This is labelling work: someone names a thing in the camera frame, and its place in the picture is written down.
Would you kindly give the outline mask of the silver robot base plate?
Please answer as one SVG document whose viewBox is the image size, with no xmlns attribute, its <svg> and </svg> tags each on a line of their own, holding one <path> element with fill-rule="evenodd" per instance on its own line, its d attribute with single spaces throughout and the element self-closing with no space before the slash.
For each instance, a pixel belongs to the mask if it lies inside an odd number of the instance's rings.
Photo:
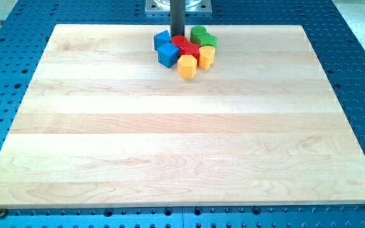
<svg viewBox="0 0 365 228">
<path fill-rule="evenodd" d="M 211 14 L 211 0 L 185 0 L 187 14 Z M 146 0 L 144 9 L 148 15 L 167 15 L 170 11 L 170 0 Z"/>
</svg>

